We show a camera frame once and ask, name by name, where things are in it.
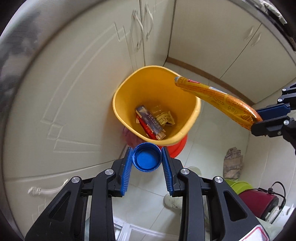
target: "white wall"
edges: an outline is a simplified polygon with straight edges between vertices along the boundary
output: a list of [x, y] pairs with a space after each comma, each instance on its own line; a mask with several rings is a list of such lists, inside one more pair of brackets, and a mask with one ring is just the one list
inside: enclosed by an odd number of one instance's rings
[[[255, 104], [253, 108], [276, 104], [281, 96], [281, 89]], [[289, 117], [296, 119], [296, 112], [291, 112]], [[280, 181], [286, 188], [287, 205], [292, 205], [296, 204], [295, 168], [295, 149], [283, 137], [256, 137], [250, 134], [240, 180], [247, 181], [254, 188], [264, 189], [268, 189], [275, 181]], [[274, 186], [274, 191], [283, 194], [278, 184]]]

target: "drawer handle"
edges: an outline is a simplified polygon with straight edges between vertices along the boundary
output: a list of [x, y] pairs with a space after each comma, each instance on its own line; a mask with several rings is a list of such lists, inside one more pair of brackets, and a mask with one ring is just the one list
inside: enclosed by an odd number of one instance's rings
[[66, 181], [64, 181], [64, 184], [61, 185], [58, 188], [52, 188], [52, 189], [43, 189], [43, 188], [38, 188], [38, 187], [30, 187], [28, 190], [28, 194], [31, 196], [35, 196], [35, 195], [45, 195], [45, 196], [51, 196], [53, 194], [58, 194], [59, 191], [61, 191], [61, 189], [66, 185], [66, 183], [69, 181], [69, 179], [67, 179]]
[[257, 43], [259, 42], [260, 38], [261, 38], [261, 33], [259, 34], [259, 36], [258, 36], [256, 42], [252, 44], [252, 47], [253, 47], [255, 44], [257, 44]]
[[138, 24], [140, 25], [140, 28], [141, 28], [141, 36], [142, 36], [142, 37], [141, 37], [140, 42], [137, 43], [137, 49], [139, 50], [139, 49], [141, 48], [141, 43], [142, 43], [142, 41], [143, 41], [144, 28], [143, 28], [143, 25], [142, 25], [142, 23], [141, 23], [139, 17], [138, 17], [138, 11], [135, 10], [135, 9], [133, 10], [133, 18], [134, 18], [135, 20], [137, 20], [137, 22], [138, 22]]
[[250, 31], [248, 37], [246, 37], [246, 38], [244, 39], [244, 41], [246, 41], [248, 38], [250, 38], [250, 37], [252, 36], [253, 30], [254, 30], [254, 26], [252, 26], [251, 31]]
[[146, 3], [146, 5], [145, 5], [145, 10], [146, 10], [146, 12], [149, 14], [149, 16], [150, 16], [150, 18], [151, 18], [151, 27], [150, 27], [150, 31], [149, 31], [149, 33], [147, 34], [147, 40], [148, 40], [149, 37], [150, 37], [150, 33], [151, 33], [151, 30], [152, 30], [152, 27], [153, 27], [153, 16], [152, 16], [152, 13], [151, 13], [150, 10], [149, 10], [149, 5], [148, 5], [148, 3]]

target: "crumpled yellow wrapper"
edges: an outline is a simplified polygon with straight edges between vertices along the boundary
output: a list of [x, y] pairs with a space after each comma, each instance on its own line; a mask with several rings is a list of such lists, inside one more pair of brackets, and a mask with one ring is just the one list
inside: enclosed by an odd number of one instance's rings
[[262, 121], [252, 107], [216, 88], [182, 76], [175, 78], [175, 85], [210, 103], [247, 130], [251, 130], [254, 123]]

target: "cabinet door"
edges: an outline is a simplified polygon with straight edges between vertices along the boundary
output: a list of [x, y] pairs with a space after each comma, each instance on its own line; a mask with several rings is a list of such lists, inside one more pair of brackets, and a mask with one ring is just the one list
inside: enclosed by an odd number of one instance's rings
[[220, 78], [259, 26], [228, 0], [177, 0], [169, 56]]
[[254, 103], [296, 77], [296, 66], [277, 38], [261, 25], [221, 80]]
[[7, 124], [6, 180], [117, 159], [125, 145], [113, 94], [144, 65], [139, 0], [108, 0], [61, 30], [24, 77]]
[[[170, 42], [174, 3], [175, 0], [141, 0], [146, 66], [163, 66], [165, 63]], [[148, 11], [152, 14], [153, 24]]]

